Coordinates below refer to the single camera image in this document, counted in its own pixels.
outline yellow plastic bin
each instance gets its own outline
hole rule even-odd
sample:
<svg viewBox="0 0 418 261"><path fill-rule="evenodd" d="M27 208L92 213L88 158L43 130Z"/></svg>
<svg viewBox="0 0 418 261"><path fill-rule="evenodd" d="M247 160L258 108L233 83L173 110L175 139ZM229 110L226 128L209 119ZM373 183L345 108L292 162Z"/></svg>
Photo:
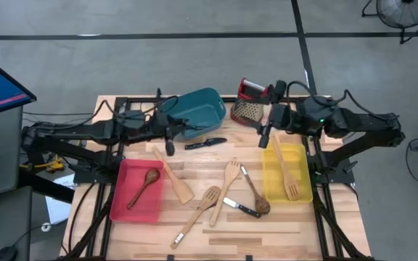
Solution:
<svg viewBox="0 0 418 261"><path fill-rule="evenodd" d="M309 169L306 150L302 144L280 144L283 160L291 175L299 183L302 198L290 201L284 190L283 172L271 143L262 151L263 191L265 198L272 203L311 202L312 188L309 179Z"/></svg>

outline slotted wooden spatula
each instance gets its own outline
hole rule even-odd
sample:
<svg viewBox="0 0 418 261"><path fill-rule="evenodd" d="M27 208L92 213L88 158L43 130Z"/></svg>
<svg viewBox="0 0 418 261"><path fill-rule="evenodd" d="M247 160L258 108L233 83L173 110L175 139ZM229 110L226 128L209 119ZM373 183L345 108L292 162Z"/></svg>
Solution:
<svg viewBox="0 0 418 261"><path fill-rule="evenodd" d="M200 206L197 208L193 216L188 220L188 223L181 229L179 235L172 241L171 248L175 249L180 244L181 240L192 228L196 220L201 216L201 214L206 211L206 209L212 207L216 203L218 197L221 194L221 190L217 186L211 186L202 196Z"/></svg>
<svg viewBox="0 0 418 261"><path fill-rule="evenodd" d="M164 160L162 154L159 152L159 149L157 149L156 146L152 148L152 152L158 160L164 163L164 170L172 181L173 192L175 192L175 195L177 198L179 198L180 203L186 204L190 199L194 197L193 191L190 189L188 184L185 183L185 181L179 179L179 177L173 173L171 167L168 166L167 162Z"/></svg>
<svg viewBox="0 0 418 261"><path fill-rule="evenodd" d="M288 199L291 201L298 200L302 197L298 181L291 175L291 173L288 171L286 164L283 161L282 149L280 149L280 144L276 139L276 135L272 137L271 142L274 146L276 158L278 159L280 166L282 167L284 190L287 192Z"/></svg>
<svg viewBox="0 0 418 261"><path fill-rule="evenodd" d="M218 214L221 211L226 192L229 190L230 184L235 180L235 178L237 178L240 167L241 167L241 164L237 162L237 159L233 159L225 167L224 187L222 187L222 192L221 192L220 197L218 198L216 208L214 209L214 212L212 212L212 217L210 218L209 225L211 227L216 225Z"/></svg>

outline concrete floor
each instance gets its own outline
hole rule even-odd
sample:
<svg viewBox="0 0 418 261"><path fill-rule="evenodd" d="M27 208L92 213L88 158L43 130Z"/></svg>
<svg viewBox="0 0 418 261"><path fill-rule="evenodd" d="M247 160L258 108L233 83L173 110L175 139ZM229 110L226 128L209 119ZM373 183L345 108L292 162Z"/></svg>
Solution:
<svg viewBox="0 0 418 261"><path fill-rule="evenodd" d="M364 3L299 0L304 30L397 32L361 18ZM233 31L295 32L290 0L0 0L0 35ZM398 38L307 38L307 45L319 94L338 97L348 88L371 110L401 116L407 138L399 147L352 160L359 161L354 174L373 256L418 260L418 183L404 161L407 142L418 138L418 38L403 46ZM0 41L0 67L38 97L24 110L53 113L91 112L100 94L157 87L235 94L244 76L262 84L305 80L297 38ZM418 176L418 153L409 162ZM34 196L33 225L47 220L43 197ZM63 231L35 231L31 259L55 258Z"/></svg>

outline red plastic bin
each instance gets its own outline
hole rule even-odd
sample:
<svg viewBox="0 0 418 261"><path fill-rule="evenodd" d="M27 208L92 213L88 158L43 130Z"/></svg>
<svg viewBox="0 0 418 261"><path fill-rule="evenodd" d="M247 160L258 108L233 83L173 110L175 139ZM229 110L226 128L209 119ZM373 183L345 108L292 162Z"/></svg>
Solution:
<svg viewBox="0 0 418 261"><path fill-rule="evenodd" d="M146 172L152 168L159 170L159 179L148 185L135 205L128 210L127 204L143 186ZM163 163L159 160L122 160L115 186L114 199L112 200L110 219L128 222L156 222L159 218L163 176Z"/></svg>

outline black-handled knife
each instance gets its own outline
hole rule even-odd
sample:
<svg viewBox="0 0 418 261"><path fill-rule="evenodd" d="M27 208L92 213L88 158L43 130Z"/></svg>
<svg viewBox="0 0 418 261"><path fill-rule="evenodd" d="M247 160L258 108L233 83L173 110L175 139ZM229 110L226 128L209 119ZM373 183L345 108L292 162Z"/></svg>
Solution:
<svg viewBox="0 0 418 261"><path fill-rule="evenodd" d="M238 209L242 210L244 213L252 215L253 217L257 217L257 218L261 217L261 214L259 214L258 212L254 211L254 210L251 210L251 209L248 209L247 207L245 207L241 204L238 204L238 203L234 202L233 200L231 200L227 197L224 198L224 203L229 205L230 207L238 208Z"/></svg>
<svg viewBox="0 0 418 261"><path fill-rule="evenodd" d="M185 149L197 149L204 146L212 146L226 142L226 138L208 138L206 141L197 144L185 145Z"/></svg>

